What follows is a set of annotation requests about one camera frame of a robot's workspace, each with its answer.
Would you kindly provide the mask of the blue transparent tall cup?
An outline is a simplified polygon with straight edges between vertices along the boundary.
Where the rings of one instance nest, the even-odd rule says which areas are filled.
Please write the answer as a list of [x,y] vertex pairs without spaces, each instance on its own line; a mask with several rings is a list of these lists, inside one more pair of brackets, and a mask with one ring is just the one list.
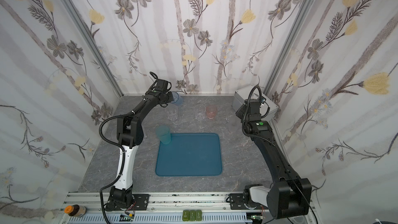
[[178,92],[176,91],[172,91],[172,95],[173,95],[173,100],[172,100],[172,104],[176,105],[176,106],[180,106],[183,104],[184,99],[181,95],[179,95]]

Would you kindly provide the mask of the teal transparent cup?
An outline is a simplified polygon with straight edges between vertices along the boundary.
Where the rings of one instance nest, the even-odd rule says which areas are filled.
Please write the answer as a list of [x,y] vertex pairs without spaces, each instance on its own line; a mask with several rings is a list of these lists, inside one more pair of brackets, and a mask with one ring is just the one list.
[[172,140],[170,128],[166,125],[160,125],[156,127],[155,133],[159,138],[160,142],[164,145],[168,145]]

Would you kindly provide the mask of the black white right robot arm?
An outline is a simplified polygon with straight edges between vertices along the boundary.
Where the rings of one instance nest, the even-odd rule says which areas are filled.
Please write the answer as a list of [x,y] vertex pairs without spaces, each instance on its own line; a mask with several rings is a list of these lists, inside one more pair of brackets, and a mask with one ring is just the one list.
[[236,116],[241,120],[243,134],[251,138],[263,155],[273,184],[270,189],[247,185],[243,193],[245,205],[251,208],[257,204],[266,206],[274,219],[307,215],[312,185],[292,168],[278,146],[270,124],[261,119],[260,107],[258,100],[245,100]]

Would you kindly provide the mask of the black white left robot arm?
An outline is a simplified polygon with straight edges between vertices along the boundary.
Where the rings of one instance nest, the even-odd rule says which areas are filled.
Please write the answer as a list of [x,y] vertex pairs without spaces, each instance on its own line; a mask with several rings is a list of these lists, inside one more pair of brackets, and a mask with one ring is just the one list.
[[[100,125],[100,137],[107,143],[116,145],[120,155],[117,177],[110,185],[104,187],[110,188],[107,202],[102,203],[104,211],[132,209],[135,203],[132,194],[135,155],[144,140],[142,122],[154,107],[167,107],[174,100],[171,88],[170,82],[157,78],[133,110],[127,114],[110,117]],[[117,121],[116,143],[107,139],[102,132],[104,124],[114,119]]]

